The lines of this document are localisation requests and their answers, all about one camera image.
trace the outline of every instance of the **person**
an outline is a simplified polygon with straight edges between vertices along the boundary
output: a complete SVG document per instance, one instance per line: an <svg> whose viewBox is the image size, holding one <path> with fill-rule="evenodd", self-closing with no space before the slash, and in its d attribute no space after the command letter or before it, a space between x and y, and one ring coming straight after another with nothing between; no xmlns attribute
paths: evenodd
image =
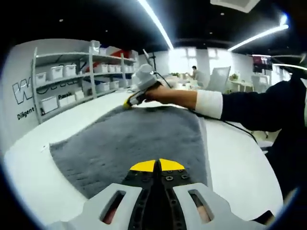
<svg viewBox="0 0 307 230"><path fill-rule="evenodd" d="M281 130L266 157L285 199L289 192L302 185L307 172L304 158L307 153L306 87L307 72L298 69L293 71L289 81L277 83L265 93L222 94L159 86L146 93L146 101L180 105L202 115L239 122L251 131Z"/></svg>
<svg viewBox="0 0 307 230"><path fill-rule="evenodd" d="M206 89L210 82L210 76L207 77L203 72L197 70L196 66L192 66L192 69L193 69L193 74L192 75L189 75L188 73L187 74L194 80L197 80L198 85L202 89Z"/></svg>

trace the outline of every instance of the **shelf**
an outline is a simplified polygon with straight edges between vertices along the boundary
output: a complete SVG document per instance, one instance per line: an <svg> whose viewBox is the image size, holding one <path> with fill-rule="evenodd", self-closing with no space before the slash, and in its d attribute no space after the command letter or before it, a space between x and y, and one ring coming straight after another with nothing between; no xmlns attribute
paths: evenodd
<svg viewBox="0 0 307 230"><path fill-rule="evenodd" d="M56 63L77 61L87 56L89 56L89 53L84 53L84 52L53 53L53 54L37 55L36 67L46 66Z"/></svg>
<svg viewBox="0 0 307 230"><path fill-rule="evenodd" d="M105 76L105 75L122 75L122 74L123 74L122 72L121 73L94 73L94 77Z"/></svg>
<svg viewBox="0 0 307 230"><path fill-rule="evenodd" d="M108 64L117 64L117 63L121 63L121 57L93 54L93 62L94 61L103 61L103 62L107 62ZM136 60L124 58L125 64L133 64L135 62Z"/></svg>
<svg viewBox="0 0 307 230"><path fill-rule="evenodd" d="M94 97L93 96L88 96L88 97L84 97L83 99L81 100L78 100L78 101L75 101L74 103L70 103L64 107L59 107L55 110L52 110L50 111L49 113L46 113L45 115L42 115L42 120L43 121L47 121L48 119L60 114L60 113L63 113L64 111L66 110L69 110L79 104L82 104L83 102L87 102L87 101L90 101L91 99L93 99Z"/></svg>
<svg viewBox="0 0 307 230"><path fill-rule="evenodd" d="M65 81L71 81L74 79L78 79L78 78L84 78L84 77L89 77L90 74L89 73L85 73L85 74L80 74L80 75L76 75L76 76L71 76L71 77L67 77L67 78L59 78L53 81L46 81L43 85L37 85L36 86L36 90L51 86L51 85L55 85L61 82L65 82Z"/></svg>
<svg viewBox="0 0 307 230"><path fill-rule="evenodd" d="M105 91L105 92L100 92L100 93L97 94L97 97L101 97L101 96L110 94L112 92L115 92L116 90L118 90L118 89L112 89L112 90L108 90L108 91Z"/></svg>

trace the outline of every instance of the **white chair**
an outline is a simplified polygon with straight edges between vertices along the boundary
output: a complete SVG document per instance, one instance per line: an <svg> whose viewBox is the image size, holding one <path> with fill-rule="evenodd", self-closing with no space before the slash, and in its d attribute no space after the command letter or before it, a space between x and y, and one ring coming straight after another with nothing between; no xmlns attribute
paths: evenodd
<svg viewBox="0 0 307 230"><path fill-rule="evenodd" d="M214 68L206 90L224 93L226 91L226 83L229 77L230 68L231 67Z"/></svg>
<svg viewBox="0 0 307 230"><path fill-rule="evenodd" d="M251 76L251 80L253 82L255 92L266 92L266 90L269 88L268 76L253 75Z"/></svg>

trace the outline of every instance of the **office desk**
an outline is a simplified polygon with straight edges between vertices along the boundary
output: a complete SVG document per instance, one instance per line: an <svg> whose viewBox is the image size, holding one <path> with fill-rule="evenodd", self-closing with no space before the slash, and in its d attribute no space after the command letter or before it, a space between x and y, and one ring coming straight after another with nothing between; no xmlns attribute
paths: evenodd
<svg viewBox="0 0 307 230"><path fill-rule="evenodd" d="M65 111L31 130L5 154L4 165L19 199L43 224L79 215L86 201L58 170L48 144L77 133L129 95L115 92ZM161 104L140 105L155 106ZM281 190L258 145L249 135L227 124L203 118L200 122L205 122L207 130L213 190L244 220L267 210L276 215L283 205Z"/></svg>
<svg viewBox="0 0 307 230"><path fill-rule="evenodd" d="M254 86L250 82L241 82L241 81L236 81L236 80L229 80L229 82L237 86L238 92L240 92L240 87L241 86L244 87L243 92L246 92L246 88L247 87L251 87L252 88L252 92L254 91Z"/></svg>

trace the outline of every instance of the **white shelving unit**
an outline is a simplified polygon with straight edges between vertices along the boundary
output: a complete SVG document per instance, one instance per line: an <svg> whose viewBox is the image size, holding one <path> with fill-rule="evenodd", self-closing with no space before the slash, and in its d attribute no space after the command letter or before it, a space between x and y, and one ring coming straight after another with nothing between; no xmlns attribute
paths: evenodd
<svg viewBox="0 0 307 230"><path fill-rule="evenodd" d="M89 63L89 69L90 72L85 73L85 74L80 74L68 78L61 78L61 79L56 79L53 81L46 81L42 85L37 85L36 84L36 68L38 67L45 67L45 66L50 66L50 65L58 65L60 63L68 63L68 62L76 62L79 63L77 65L77 72L80 71L80 62L84 61ZM106 64L112 64L112 65L121 65L122 72L121 73L94 73L93 70L93 63L94 62L103 62ZM113 75L114 74L122 74L122 78L126 79L126 73L125 73L125 65L133 65L136 61L133 59L128 59L124 58L123 54L121 54L121 57L113 57L113 56L103 56L103 55L97 55L97 54L92 54L92 53L84 53L84 52L67 52L67 53L52 53L52 54L43 54L43 55L37 55L37 48L34 51L34 57L33 57L33 62L32 62L32 90L33 90L33 99L34 99L34 104L36 107L36 114L39 123L43 123L44 121L68 110L71 109L79 104L82 104L84 102L90 101L92 99L95 99L97 97L101 97L103 95L112 93L116 91L114 90L109 90L106 92L100 92L98 93L95 89L95 81L94 77L95 76L109 76L110 80L113 80ZM50 111L44 115L41 114L41 108L40 108L40 101L37 96L37 91L52 87L58 84L62 84L64 82L72 81L72 80L80 80L82 81L83 78L90 78L91 80L91 88L92 88L92 93L93 95L91 96L85 96L83 99L78 100L76 102L73 102L71 104L68 104L64 107L58 107L57 109Z"/></svg>

